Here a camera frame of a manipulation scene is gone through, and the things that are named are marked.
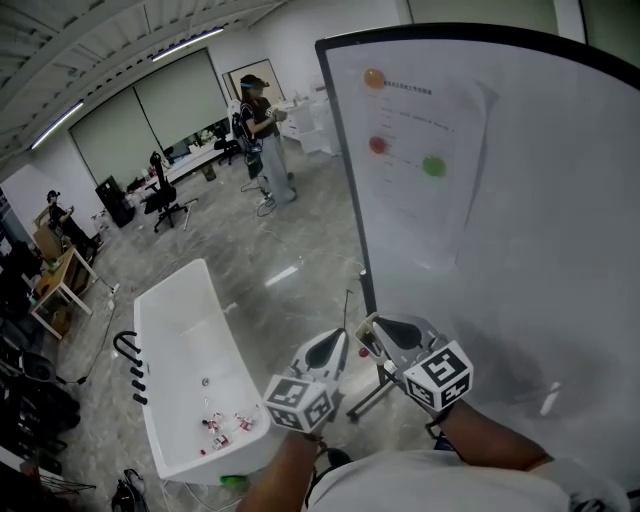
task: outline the ceiling light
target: ceiling light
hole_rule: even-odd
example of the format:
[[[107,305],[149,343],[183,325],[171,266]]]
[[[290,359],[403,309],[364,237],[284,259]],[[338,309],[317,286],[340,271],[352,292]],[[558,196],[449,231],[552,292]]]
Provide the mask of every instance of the ceiling light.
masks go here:
[[[58,126],[60,126],[62,123],[64,123],[65,120],[67,119],[67,117],[71,116],[82,105],[84,105],[84,101],[81,101],[80,103],[78,103],[74,107],[71,107],[71,109],[68,110],[66,114],[64,114],[60,119],[58,119],[55,123],[53,123],[51,126],[49,126],[49,128],[47,128],[47,130],[42,135],[40,135],[40,137],[38,137],[33,144],[31,144],[31,148],[30,149],[35,148],[44,139],[46,139],[53,130],[55,130]]]
[[[269,288],[269,286],[276,284],[278,281],[281,281],[282,279],[284,279],[287,276],[290,276],[291,274],[293,274],[294,272],[296,272],[298,269],[296,267],[289,267],[289,268],[285,268],[282,272],[280,272],[277,276],[272,277],[271,279],[269,279],[266,283],[264,283],[264,285]]]
[[[209,36],[215,36],[216,34],[219,34],[220,32],[222,32],[223,30],[224,29],[222,27],[214,28],[211,32],[205,32],[204,34],[199,35],[197,37],[194,37],[193,39],[189,39],[188,41],[185,41],[184,43],[180,43],[178,46],[175,46],[173,48],[169,48],[165,52],[159,53],[152,60],[153,60],[153,62],[155,62],[155,61],[161,59],[162,57],[166,57],[167,55],[169,55],[169,54],[171,54],[173,52],[177,52],[178,50],[182,50],[182,48],[186,48],[190,44],[197,43],[198,41],[201,41],[202,39],[205,39],[205,38],[207,38]]]

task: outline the black office chair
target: black office chair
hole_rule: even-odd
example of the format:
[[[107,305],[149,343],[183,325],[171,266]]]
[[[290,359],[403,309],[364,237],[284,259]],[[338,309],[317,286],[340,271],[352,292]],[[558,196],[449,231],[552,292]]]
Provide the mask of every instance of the black office chair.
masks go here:
[[[172,187],[167,179],[164,177],[164,171],[162,169],[162,157],[156,151],[153,152],[151,158],[149,159],[151,165],[156,168],[156,176],[158,177],[159,187],[156,187],[156,183],[153,185],[149,185],[148,189],[152,189],[155,194],[147,199],[146,206],[144,208],[144,213],[149,214],[151,212],[159,211],[160,215],[158,216],[158,222],[153,226],[153,230],[157,233],[158,226],[164,219],[169,219],[169,224],[171,227],[174,226],[173,218],[171,217],[174,213],[179,212],[180,210],[184,210],[187,213],[187,207],[179,205],[178,203],[171,204],[176,200],[178,192],[175,187]]]
[[[222,153],[221,155],[217,156],[215,159],[218,160],[220,163],[220,165],[222,165],[222,160],[225,159],[229,159],[229,165],[231,165],[231,160],[233,160],[233,157],[236,155],[240,155],[242,154],[242,148],[240,147],[240,145],[238,144],[238,141],[236,140],[227,140],[227,133],[225,132],[225,130],[223,129],[223,127],[221,126],[221,123],[216,123],[213,127],[213,134],[216,136],[216,138],[218,139],[214,144],[213,144],[213,149],[217,149],[218,151],[223,150],[224,153]]]

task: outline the gray floor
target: gray floor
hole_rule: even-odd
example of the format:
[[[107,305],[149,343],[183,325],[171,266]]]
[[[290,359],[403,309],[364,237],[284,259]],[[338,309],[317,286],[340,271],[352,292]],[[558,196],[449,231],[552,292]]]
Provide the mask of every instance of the gray floor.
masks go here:
[[[131,399],[130,364],[115,357],[111,345],[116,332],[133,328],[133,300],[139,294],[190,261],[204,258],[222,306],[237,305],[228,309],[227,321],[256,375],[264,370],[281,372],[297,346],[341,325],[347,288],[354,292],[347,330],[352,333],[364,318],[357,280],[362,256],[342,159],[324,154],[305,157],[293,142],[285,149],[299,198],[268,217],[255,214],[257,191],[240,192],[248,178],[238,158],[232,167],[216,165],[215,181],[207,182],[197,173],[178,184],[179,201],[199,198],[186,231],[182,214],[176,228],[162,226],[159,234],[152,229],[155,216],[139,215],[111,233],[94,268],[121,288],[107,342],[89,380],[83,386],[69,386],[81,403],[82,422],[65,434],[69,447],[60,456],[68,479],[97,486],[77,498],[79,509],[110,510],[117,479],[128,467],[145,478],[150,510],[165,509],[163,482],[155,470],[141,406]],[[292,265],[298,268],[296,273],[265,288],[266,280]],[[84,299],[94,314],[88,317],[78,308],[73,310],[72,331],[57,354],[58,372],[68,380],[80,377],[91,365],[110,316],[107,289],[101,283]],[[328,443],[354,458],[385,449],[430,446],[423,428],[427,418],[398,390],[384,397],[357,425],[347,421],[344,412],[377,379],[373,364],[357,352],[352,342],[341,384],[346,398],[338,419],[325,430]],[[263,379],[256,384],[264,390]],[[234,498],[225,489],[193,488],[213,509]],[[183,484],[169,482],[165,489],[170,510],[206,510]]]

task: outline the black bag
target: black bag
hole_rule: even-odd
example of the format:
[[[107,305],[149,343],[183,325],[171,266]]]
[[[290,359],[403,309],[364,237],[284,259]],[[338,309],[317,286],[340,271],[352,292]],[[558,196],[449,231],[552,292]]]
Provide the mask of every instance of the black bag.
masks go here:
[[[149,512],[144,499],[144,480],[134,469],[124,470],[124,480],[118,480],[118,488],[111,498],[113,512]]]

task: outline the green circle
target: green circle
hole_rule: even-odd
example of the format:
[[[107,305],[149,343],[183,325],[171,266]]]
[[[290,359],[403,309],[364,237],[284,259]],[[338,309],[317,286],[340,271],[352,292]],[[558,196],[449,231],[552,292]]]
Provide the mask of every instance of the green circle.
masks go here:
[[[447,164],[439,156],[428,156],[422,161],[422,169],[429,176],[442,178],[447,174]]]

